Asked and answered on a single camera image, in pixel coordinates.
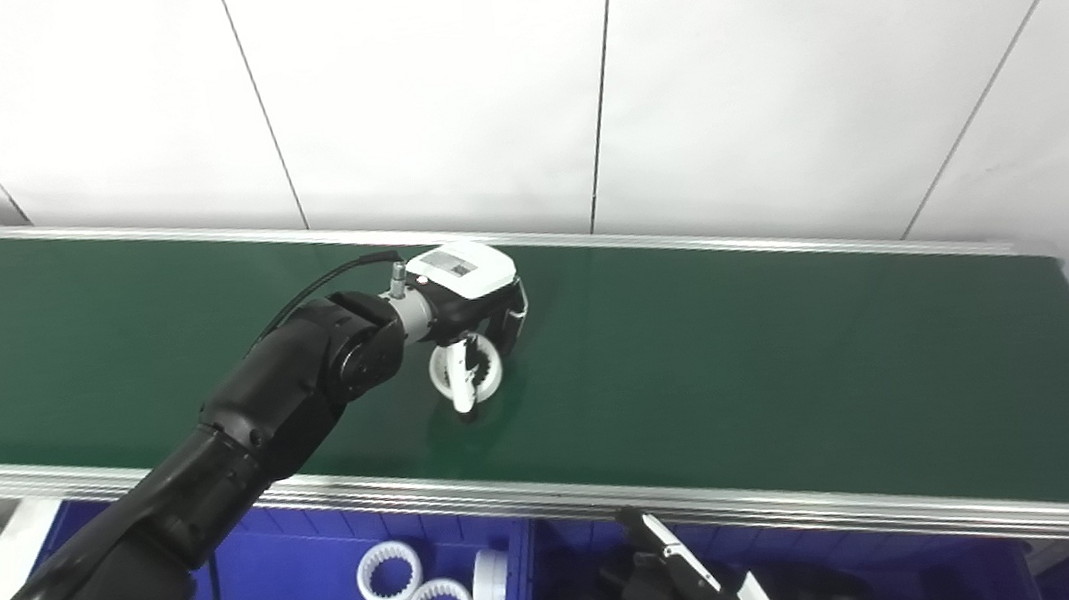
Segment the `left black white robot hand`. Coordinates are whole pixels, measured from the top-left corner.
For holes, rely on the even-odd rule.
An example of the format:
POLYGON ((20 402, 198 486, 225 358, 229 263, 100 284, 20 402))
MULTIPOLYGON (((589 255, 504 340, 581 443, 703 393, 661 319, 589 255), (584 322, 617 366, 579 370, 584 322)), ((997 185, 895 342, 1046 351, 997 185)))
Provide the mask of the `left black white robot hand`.
POLYGON ((406 296, 425 309, 425 325, 405 333, 434 345, 428 376, 462 422, 503 383, 529 310, 515 261, 478 242, 456 241, 405 263, 406 296))

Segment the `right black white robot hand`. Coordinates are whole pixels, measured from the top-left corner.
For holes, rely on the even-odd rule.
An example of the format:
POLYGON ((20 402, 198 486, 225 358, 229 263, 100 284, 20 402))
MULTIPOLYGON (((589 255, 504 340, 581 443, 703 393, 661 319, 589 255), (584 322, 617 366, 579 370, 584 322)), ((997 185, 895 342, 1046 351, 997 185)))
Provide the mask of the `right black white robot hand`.
POLYGON ((763 583, 745 571, 737 583, 725 584, 656 516, 637 508, 621 508, 615 520, 633 545, 654 554, 682 600, 772 600, 763 583))

